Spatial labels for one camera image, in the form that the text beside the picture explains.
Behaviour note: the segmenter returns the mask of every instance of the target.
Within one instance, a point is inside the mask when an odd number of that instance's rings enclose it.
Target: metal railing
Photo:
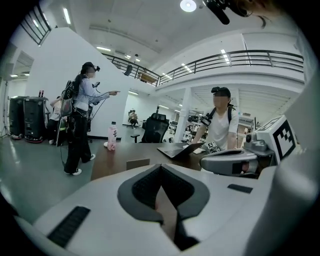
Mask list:
[[[160,75],[152,72],[145,67],[137,65],[131,61],[112,56],[106,53],[102,53],[106,56],[108,60],[110,60],[122,73],[128,75],[128,77],[133,77],[134,79],[138,79],[144,83],[148,83],[153,86],[157,86],[160,82]]]
[[[20,25],[39,46],[51,31],[39,4],[24,17]]]
[[[218,68],[234,66],[267,66],[303,73],[302,56],[274,50],[238,50],[212,55],[184,64],[165,75],[162,75],[158,86],[174,79]]]

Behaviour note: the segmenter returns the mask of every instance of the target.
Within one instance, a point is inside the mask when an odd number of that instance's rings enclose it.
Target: gray floor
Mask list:
[[[144,134],[142,128],[123,127],[121,142],[134,143],[130,136]],[[90,149],[95,154],[103,140],[93,140]],[[67,160],[67,147],[61,149]],[[47,141],[32,144],[24,140],[0,139],[0,190],[2,195],[18,211],[19,215],[33,223],[46,210],[81,188],[91,178],[93,161],[79,163],[82,174],[66,175],[61,162],[59,147]]]

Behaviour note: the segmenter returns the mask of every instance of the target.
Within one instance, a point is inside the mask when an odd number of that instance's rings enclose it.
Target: hand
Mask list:
[[[118,90],[113,90],[113,91],[109,91],[108,93],[109,93],[109,95],[111,95],[111,96],[117,96],[117,94],[120,93],[120,91],[118,91]]]

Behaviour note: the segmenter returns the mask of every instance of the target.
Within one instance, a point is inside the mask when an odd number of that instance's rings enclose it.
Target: pink bottle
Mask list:
[[[108,150],[116,149],[116,140],[117,140],[118,129],[116,127],[116,122],[112,122],[111,126],[108,129]]]

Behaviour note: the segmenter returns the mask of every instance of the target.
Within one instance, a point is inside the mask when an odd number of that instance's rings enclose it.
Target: white shoe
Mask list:
[[[77,176],[77,175],[80,175],[82,173],[82,170],[77,168],[74,173],[67,173],[67,172],[64,172],[64,173],[65,174],[69,174],[69,175],[73,175],[73,176]]]

